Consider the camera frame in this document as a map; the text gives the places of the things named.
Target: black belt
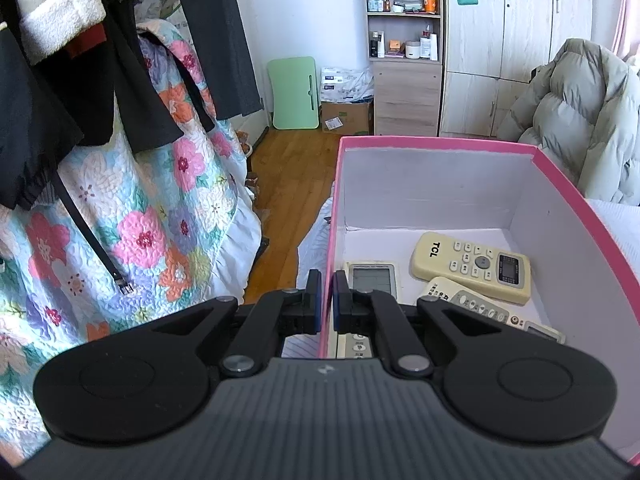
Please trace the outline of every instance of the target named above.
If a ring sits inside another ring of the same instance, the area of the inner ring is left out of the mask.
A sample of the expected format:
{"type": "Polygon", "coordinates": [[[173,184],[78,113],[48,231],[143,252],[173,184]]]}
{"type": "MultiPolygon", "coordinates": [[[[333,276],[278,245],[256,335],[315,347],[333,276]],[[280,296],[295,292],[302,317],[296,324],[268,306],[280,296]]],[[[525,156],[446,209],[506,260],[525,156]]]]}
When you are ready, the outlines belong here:
{"type": "Polygon", "coordinates": [[[96,256],[98,256],[98,259],[109,271],[109,274],[113,278],[113,281],[116,283],[116,285],[120,288],[120,291],[123,294],[131,294],[133,292],[132,286],[129,285],[129,282],[127,282],[120,271],[116,268],[109,255],[100,245],[98,238],[95,237],[94,233],[91,231],[91,228],[86,224],[84,218],[82,218],[82,215],[78,211],[76,204],[74,204],[71,195],[69,195],[69,192],[66,190],[65,185],[62,183],[60,175],[57,171],[52,171],[51,173],[51,183],[53,184],[53,189],[56,190],[56,193],[60,197],[60,200],[62,200],[62,204],[68,211],[69,216],[71,216],[74,224],[76,224],[76,227],[78,228],[84,239],[91,246],[92,250],[94,250],[94,253],[96,254],[96,256]]]}

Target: pink box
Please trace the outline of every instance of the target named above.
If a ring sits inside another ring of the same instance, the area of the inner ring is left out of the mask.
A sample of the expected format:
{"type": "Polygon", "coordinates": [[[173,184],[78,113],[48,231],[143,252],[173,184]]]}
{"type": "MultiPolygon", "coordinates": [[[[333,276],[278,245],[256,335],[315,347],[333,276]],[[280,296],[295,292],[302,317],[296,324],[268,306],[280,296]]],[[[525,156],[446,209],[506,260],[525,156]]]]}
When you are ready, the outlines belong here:
{"type": "MultiPolygon", "coordinates": [[[[627,460],[640,453],[640,283],[561,171],[524,144],[343,137],[328,275],[345,261],[393,261],[399,300],[415,304],[426,282],[410,276],[409,260],[427,230],[530,258],[533,292],[523,308],[610,368],[618,403],[603,439],[627,460]]],[[[322,357],[333,340],[328,283],[322,357]]]]}

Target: remote control display screen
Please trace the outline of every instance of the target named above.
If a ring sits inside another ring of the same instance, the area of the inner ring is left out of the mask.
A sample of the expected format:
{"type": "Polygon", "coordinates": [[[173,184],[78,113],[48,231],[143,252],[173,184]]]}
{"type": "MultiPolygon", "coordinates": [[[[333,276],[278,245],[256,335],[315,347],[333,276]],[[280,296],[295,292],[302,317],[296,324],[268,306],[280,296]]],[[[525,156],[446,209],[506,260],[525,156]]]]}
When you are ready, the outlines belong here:
{"type": "Polygon", "coordinates": [[[511,283],[513,285],[518,284],[519,278],[519,264],[515,258],[509,256],[500,255],[500,281],[511,283]]]}
{"type": "Polygon", "coordinates": [[[527,327],[527,332],[533,335],[539,335],[540,337],[544,337],[545,339],[551,339],[551,341],[558,341],[558,338],[552,335],[549,335],[546,332],[542,332],[542,330],[538,330],[537,328],[534,328],[531,325],[527,327]]]}
{"type": "Polygon", "coordinates": [[[356,290],[381,290],[387,294],[391,291],[391,271],[385,268],[354,267],[353,288],[356,290]]]}

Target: gray puffer jacket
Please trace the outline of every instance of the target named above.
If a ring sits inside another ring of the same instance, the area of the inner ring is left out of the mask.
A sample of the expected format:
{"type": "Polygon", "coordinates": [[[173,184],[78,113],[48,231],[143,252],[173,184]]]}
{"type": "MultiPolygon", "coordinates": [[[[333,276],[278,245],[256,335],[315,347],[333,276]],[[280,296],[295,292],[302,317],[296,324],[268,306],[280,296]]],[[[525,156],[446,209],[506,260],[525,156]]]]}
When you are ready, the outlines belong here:
{"type": "Polygon", "coordinates": [[[586,197],[640,204],[640,78],[591,41],[568,40],[516,101],[498,139],[533,144],[586,197]]]}

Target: remote control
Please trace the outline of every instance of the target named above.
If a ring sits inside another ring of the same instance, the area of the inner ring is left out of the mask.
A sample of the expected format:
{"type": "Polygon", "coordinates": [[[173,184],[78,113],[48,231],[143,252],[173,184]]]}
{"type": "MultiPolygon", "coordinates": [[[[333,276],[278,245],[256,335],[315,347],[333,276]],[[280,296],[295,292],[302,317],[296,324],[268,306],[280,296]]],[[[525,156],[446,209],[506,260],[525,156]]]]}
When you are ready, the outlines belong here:
{"type": "Polygon", "coordinates": [[[427,282],[443,276],[510,303],[525,304],[531,297],[526,256],[439,233],[422,235],[411,257],[411,273],[427,282]]]}
{"type": "MultiPolygon", "coordinates": [[[[398,300],[398,276],[396,266],[388,262],[348,262],[344,264],[349,288],[370,292],[381,290],[398,300]]],[[[364,359],[372,357],[368,337],[359,334],[339,335],[337,359],[364,359]]]]}
{"type": "Polygon", "coordinates": [[[447,278],[433,278],[427,288],[424,289],[422,296],[435,296],[441,300],[466,308],[480,316],[488,317],[531,334],[553,339],[560,344],[564,344],[566,340],[564,334],[558,332],[558,330],[524,319],[521,313],[513,312],[504,306],[498,306],[492,303],[489,298],[447,278]]]}

